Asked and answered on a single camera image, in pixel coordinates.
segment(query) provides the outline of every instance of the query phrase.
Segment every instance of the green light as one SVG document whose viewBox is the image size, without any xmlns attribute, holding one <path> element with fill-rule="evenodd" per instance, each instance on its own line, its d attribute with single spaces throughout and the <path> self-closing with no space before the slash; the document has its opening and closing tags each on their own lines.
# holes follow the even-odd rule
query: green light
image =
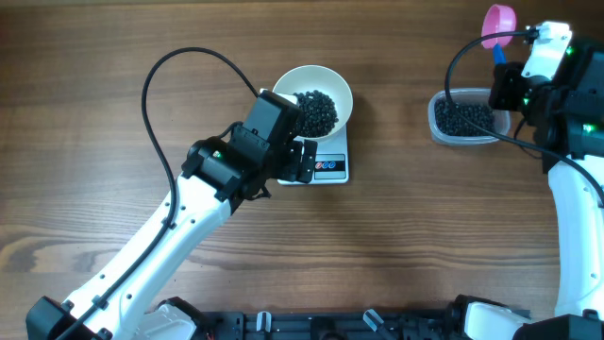
<svg viewBox="0 0 604 340">
<path fill-rule="evenodd" d="M 587 133 L 596 131 L 596 126 L 593 126 L 591 124 L 583 124 L 583 131 L 585 131 Z"/>
</svg>

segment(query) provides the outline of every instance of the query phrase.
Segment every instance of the plastic container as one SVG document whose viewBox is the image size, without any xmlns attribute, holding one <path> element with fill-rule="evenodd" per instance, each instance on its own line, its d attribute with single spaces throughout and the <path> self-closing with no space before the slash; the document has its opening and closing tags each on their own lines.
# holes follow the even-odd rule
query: plastic container
<svg viewBox="0 0 604 340">
<path fill-rule="evenodd" d="M 453 101 L 463 104 L 489 104 L 489 89 L 454 89 L 451 90 Z M 435 94 L 428 104 L 428 122 L 432 131 L 432 139 L 434 142 L 442 145 L 482 145 L 498 141 L 497 138 L 491 136 L 480 137 L 458 137 L 444 134 L 436 125 L 436 116 L 434 105 L 436 101 L 445 98 L 445 91 L 440 91 Z M 510 112 L 506 110 L 493 110 L 495 116 L 495 132 L 507 135 L 510 131 Z"/>
<path fill-rule="evenodd" d="M 273 92 L 276 94 L 305 93 L 314 90 L 327 94 L 333 100 L 338 122 L 327 136 L 303 138 L 311 141 L 324 141 L 338 132 L 352 113 L 352 91 L 342 76 L 324 66 L 300 66 L 283 75 L 273 88 Z"/>
</svg>

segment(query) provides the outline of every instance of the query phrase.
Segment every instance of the wooden table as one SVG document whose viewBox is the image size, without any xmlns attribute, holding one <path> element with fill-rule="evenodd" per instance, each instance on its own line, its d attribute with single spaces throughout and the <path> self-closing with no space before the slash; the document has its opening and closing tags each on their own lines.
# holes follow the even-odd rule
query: wooden table
<svg viewBox="0 0 604 340">
<path fill-rule="evenodd" d="M 519 26 L 564 20 L 604 39 L 593 1 L 509 1 Z M 431 141 L 427 103 L 491 2 L 254 2 L 0 10 L 0 338 L 25 337 L 42 295 L 65 298 L 168 191 L 143 128 L 151 66 L 183 46 L 231 58 L 257 88 L 320 64 L 350 84 L 347 185 L 285 188 L 244 203 L 157 300 L 201 310 L 443 307 L 457 294 L 551 317 L 556 212 L 541 164 L 496 143 Z M 509 59 L 528 53 L 519 42 Z M 489 52 L 455 87 L 490 87 Z M 173 169 L 189 146 L 243 120 L 254 98 L 197 54 L 153 80 L 149 114 Z M 518 114 L 512 115 L 517 122 Z"/>
</svg>

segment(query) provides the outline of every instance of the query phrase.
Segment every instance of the black beans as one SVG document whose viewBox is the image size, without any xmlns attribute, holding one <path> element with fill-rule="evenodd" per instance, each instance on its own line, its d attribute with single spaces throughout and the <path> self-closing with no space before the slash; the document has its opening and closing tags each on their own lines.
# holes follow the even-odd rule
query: black beans
<svg viewBox="0 0 604 340">
<path fill-rule="evenodd" d="M 488 105 L 456 103 L 456 109 L 479 127 L 495 131 L 495 117 L 493 110 Z M 458 114 L 451 112 L 445 99 L 436 101 L 434 112 L 436 126 L 444 134 L 459 137 L 484 136 L 483 132 L 470 127 Z"/>
<path fill-rule="evenodd" d="M 338 122 L 333 100 L 317 90 L 294 95 L 298 98 L 298 107 L 304 112 L 303 119 L 299 119 L 296 126 L 299 135 L 311 138 L 327 136 Z"/>
</svg>

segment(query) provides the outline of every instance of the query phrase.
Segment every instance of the digital scale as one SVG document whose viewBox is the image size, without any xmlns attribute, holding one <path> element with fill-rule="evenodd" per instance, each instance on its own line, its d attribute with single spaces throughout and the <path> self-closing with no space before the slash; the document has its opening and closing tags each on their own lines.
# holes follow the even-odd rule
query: digital scale
<svg viewBox="0 0 604 340">
<path fill-rule="evenodd" d="M 295 105 L 298 99 L 295 95 L 278 95 Z M 296 137 L 296 141 L 304 141 L 304 137 Z M 325 140 L 317 141 L 317 157 L 314 163 L 314 174 L 309 184 L 342 184 L 348 182 L 348 139 L 346 125 Z M 305 185 L 301 182 L 278 180 L 281 185 Z"/>
</svg>

